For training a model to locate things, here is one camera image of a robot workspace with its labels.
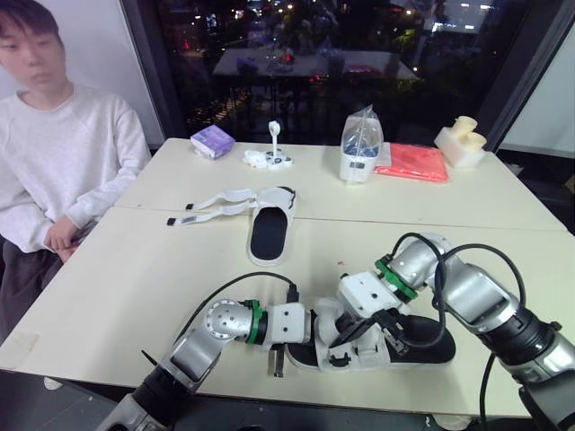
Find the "white strap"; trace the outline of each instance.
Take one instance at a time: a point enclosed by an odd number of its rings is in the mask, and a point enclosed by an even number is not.
[[[177,226],[180,224],[195,224],[207,222],[217,216],[235,216],[242,213],[246,208],[255,207],[257,204],[254,200],[245,200],[236,205],[226,205],[219,207],[216,211],[206,214],[191,215],[183,218],[168,218],[168,226]]]
[[[255,199],[257,194],[253,192],[252,189],[238,189],[238,190],[223,190],[217,193],[213,198],[210,198],[204,202],[198,204],[188,204],[186,205],[186,210],[198,210],[210,207],[214,205],[219,199],[226,200],[227,202],[242,202],[247,199]]]

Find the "black frame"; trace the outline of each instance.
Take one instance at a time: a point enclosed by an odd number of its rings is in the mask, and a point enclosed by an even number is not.
[[[187,131],[154,0],[120,0],[164,135]],[[572,0],[533,0],[490,92],[476,116],[485,149],[496,151],[575,22]],[[542,35],[533,29],[547,29]]]

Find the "purple box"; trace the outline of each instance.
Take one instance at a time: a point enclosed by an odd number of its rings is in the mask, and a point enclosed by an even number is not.
[[[208,159],[217,159],[229,153],[235,139],[218,126],[209,126],[190,137],[196,149]]]

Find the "white wall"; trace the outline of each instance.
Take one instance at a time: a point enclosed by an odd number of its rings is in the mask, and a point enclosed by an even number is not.
[[[115,92],[136,110],[147,143],[164,136],[155,115],[136,51],[118,0],[40,0],[56,18],[66,46],[69,78]],[[0,98],[21,86],[0,67]]]
[[[575,27],[500,148],[575,158]]]

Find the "black cable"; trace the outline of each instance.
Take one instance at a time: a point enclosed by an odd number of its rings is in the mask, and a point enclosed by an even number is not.
[[[280,280],[283,280],[286,283],[288,283],[290,289],[292,288],[292,286],[296,285],[293,281],[291,281],[287,277],[281,276],[280,274],[276,274],[274,272],[267,272],[267,271],[250,272],[248,274],[243,274],[242,276],[236,277],[233,280],[228,281],[223,286],[216,289],[210,296],[208,296],[204,301],[202,301],[202,303],[199,305],[196,311],[190,316],[190,318],[188,319],[188,321],[186,322],[186,324],[184,325],[183,329],[180,331],[180,334],[178,334],[178,337],[176,339],[179,339],[186,332],[186,330],[188,330],[188,328],[190,327],[191,323],[196,318],[196,316],[198,316],[201,310],[206,306],[208,302],[210,302],[214,298],[214,296],[216,296],[229,286],[237,283],[238,281],[242,281],[243,279],[248,277],[256,277],[256,276],[268,276],[268,277],[279,278]]]
[[[455,256],[459,251],[470,250],[470,249],[481,249],[491,251],[492,253],[497,254],[500,258],[505,260],[505,263],[508,264],[509,268],[513,272],[513,275],[515,276],[515,279],[517,280],[517,287],[519,289],[519,302],[521,303],[521,305],[525,306],[526,293],[523,278],[519,273],[518,267],[515,266],[513,261],[503,251],[498,250],[495,247],[491,247],[490,245],[473,243],[455,247],[454,249],[451,249],[446,254],[444,254],[443,257],[445,260],[448,260],[452,256]],[[494,361],[495,361],[495,355],[491,353],[489,359],[487,359],[485,370],[483,371],[482,386],[481,389],[479,390],[479,416],[482,423],[483,431],[489,431],[489,426],[487,425],[487,418],[485,416],[485,394],[487,392],[487,382],[489,381],[489,374],[491,373],[491,368],[493,367]]]
[[[414,348],[430,348],[430,347],[434,347],[435,345],[437,345],[437,343],[439,343],[441,341],[441,339],[443,338],[443,336],[445,335],[446,332],[446,309],[445,309],[445,304],[443,302],[443,287],[445,284],[445,280],[446,280],[446,262],[445,262],[445,258],[444,255],[441,254],[441,252],[439,251],[439,249],[436,247],[436,245],[431,242],[428,238],[426,238],[425,236],[419,234],[419,233],[415,233],[415,232],[409,232],[404,234],[394,245],[394,249],[392,250],[390,256],[391,258],[393,258],[395,256],[395,253],[397,253],[397,251],[399,250],[400,245],[402,244],[402,242],[406,239],[406,238],[416,238],[418,240],[420,240],[421,242],[423,242],[425,245],[427,245],[431,251],[433,251],[433,254],[435,254],[436,259],[438,260],[438,265],[436,266],[436,271],[435,271],[435,300],[438,303],[438,316],[439,316],[439,331],[438,334],[436,335],[435,338],[429,340],[429,341],[413,341],[407,338],[401,338],[400,341],[405,344],[408,347],[414,347]]]
[[[487,359],[487,364],[485,364],[485,370],[483,370],[482,387],[479,390],[479,418],[482,423],[483,431],[489,431],[487,418],[485,416],[485,393],[487,392],[487,381],[489,380],[489,374],[491,373],[494,361],[495,354],[491,353],[489,355],[489,359]]]

